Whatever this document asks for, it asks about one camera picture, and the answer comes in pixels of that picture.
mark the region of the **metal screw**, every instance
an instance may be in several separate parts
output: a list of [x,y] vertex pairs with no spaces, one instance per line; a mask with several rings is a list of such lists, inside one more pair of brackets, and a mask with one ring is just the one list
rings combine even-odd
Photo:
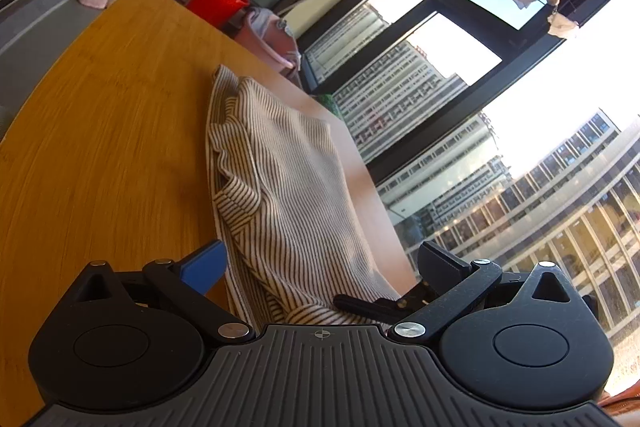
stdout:
[[240,339],[249,334],[249,328],[245,324],[229,322],[220,326],[218,333],[226,339]]
[[409,338],[419,337],[420,335],[424,335],[427,332],[422,324],[418,324],[415,322],[400,323],[394,328],[394,331],[401,337]]

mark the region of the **wooden table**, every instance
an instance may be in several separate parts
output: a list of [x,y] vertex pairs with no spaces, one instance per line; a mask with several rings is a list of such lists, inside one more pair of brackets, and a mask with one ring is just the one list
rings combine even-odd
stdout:
[[[380,271],[400,293],[415,282],[341,121],[174,1],[119,0],[60,57],[0,144],[2,427],[42,406],[28,348],[86,263],[137,270],[214,238],[204,152],[219,64],[331,123]],[[223,286],[211,296],[226,305]]]

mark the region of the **blue sky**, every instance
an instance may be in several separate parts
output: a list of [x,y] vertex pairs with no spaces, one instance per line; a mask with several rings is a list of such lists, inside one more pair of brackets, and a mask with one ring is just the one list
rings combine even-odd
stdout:
[[[370,0],[388,21],[420,0]],[[524,23],[540,4],[520,12],[512,0],[473,0],[513,25]],[[637,0],[612,0],[514,86],[484,108],[500,151],[514,176],[523,174],[602,108],[620,129],[640,109],[636,33]],[[445,76],[457,73],[473,84],[499,58],[441,15],[432,17],[409,42],[420,46]]]

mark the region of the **striped fabric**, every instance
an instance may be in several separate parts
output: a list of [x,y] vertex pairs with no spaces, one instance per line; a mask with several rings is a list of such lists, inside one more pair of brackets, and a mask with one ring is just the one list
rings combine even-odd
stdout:
[[399,298],[372,260],[326,122],[220,66],[207,166],[229,303],[242,320],[257,329],[366,323],[333,297]]

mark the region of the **black robotic device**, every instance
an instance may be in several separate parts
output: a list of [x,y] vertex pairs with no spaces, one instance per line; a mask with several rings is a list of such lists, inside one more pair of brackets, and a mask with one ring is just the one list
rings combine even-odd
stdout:
[[204,293],[215,242],[141,272],[89,263],[34,338],[33,427],[611,427],[597,309],[562,270],[504,273],[424,243],[398,301],[334,304],[378,325],[251,326]]

